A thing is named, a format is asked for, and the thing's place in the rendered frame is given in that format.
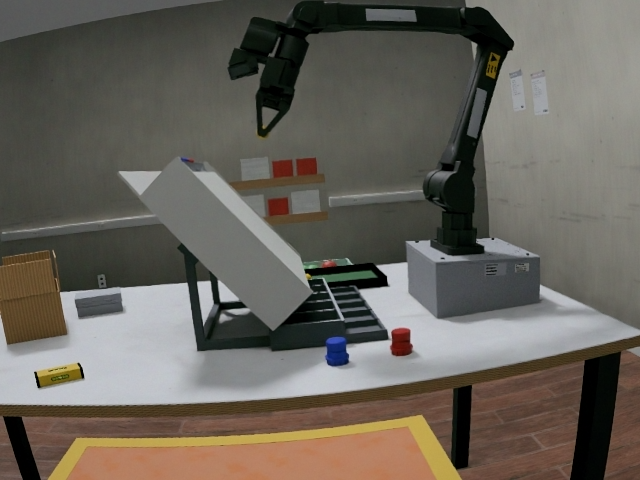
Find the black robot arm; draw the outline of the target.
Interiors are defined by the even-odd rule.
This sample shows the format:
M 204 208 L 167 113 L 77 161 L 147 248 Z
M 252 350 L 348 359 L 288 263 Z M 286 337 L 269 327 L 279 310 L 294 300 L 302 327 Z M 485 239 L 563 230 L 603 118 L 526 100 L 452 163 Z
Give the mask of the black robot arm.
M 476 169 L 472 165 L 502 64 L 514 47 L 514 41 L 502 26 L 482 7 L 347 4 L 324 0 L 299 2 L 287 16 L 286 23 L 251 18 L 240 48 L 234 48 L 228 63 L 231 80 L 258 74 L 260 63 L 265 65 L 260 82 L 263 79 L 279 84 L 285 60 L 289 60 L 291 66 L 293 63 L 302 66 L 309 34 L 440 32 L 460 34 L 477 44 L 449 142 L 436 170 L 425 177 L 423 193 L 426 200 L 445 210 L 442 228 L 437 227 L 437 239 L 430 239 L 430 247 L 448 256 L 484 254 L 484 245 L 476 243 L 477 228 L 473 227 L 475 185 L 472 179 Z M 268 56 L 279 37 L 275 58 Z

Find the yellow pocket level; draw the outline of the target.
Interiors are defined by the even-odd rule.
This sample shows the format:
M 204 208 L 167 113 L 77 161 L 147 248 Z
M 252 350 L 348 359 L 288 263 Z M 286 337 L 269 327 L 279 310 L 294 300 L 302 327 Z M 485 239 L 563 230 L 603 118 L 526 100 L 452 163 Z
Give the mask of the yellow pocket level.
M 85 378 L 80 363 L 35 371 L 34 375 L 38 388 Z

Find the open brown cardboard box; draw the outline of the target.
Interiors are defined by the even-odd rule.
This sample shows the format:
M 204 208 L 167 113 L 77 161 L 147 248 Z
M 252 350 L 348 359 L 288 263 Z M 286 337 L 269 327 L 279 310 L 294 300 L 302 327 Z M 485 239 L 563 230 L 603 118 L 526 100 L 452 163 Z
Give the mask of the open brown cardboard box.
M 58 284 L 49 250 L 2 258 L 0 314 L 7 345 L 67 335 L 53 254 Z

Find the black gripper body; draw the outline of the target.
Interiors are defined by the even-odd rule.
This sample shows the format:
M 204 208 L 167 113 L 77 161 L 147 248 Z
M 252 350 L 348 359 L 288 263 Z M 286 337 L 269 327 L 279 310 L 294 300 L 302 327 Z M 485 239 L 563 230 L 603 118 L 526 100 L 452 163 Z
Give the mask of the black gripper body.
M 292 104 L 295 93 L 294 86 L 297 81 L 301 66 L 297 63 L 293 63 L 293 65 L 290 66 L 290 61 L 285 61 L 287 61 L 287 63 L 285 65 L 279 84 L 261 79 L 259 85 L 261 87 L 259 87 L 257 93 Z

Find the blue plug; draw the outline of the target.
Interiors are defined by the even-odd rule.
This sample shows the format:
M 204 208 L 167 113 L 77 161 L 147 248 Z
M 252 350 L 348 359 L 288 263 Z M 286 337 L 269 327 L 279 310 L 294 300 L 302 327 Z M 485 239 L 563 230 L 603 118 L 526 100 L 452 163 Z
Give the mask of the blue plug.
M 342 366 L 348 363 L 346 339 L 343 337 L 333 337 L 326 341 L 327 355 L 325 359 L 330 366 Z

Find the green tray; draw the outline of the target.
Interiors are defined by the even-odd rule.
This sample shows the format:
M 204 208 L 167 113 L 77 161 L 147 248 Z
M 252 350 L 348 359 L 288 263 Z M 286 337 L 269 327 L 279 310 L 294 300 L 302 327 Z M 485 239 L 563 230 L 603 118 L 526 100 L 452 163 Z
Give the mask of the green tray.
M 324 278 L 329 288 L 357 289 L 388 286 L 387 276 L 373 263 L 304 269 L 312 279 Z

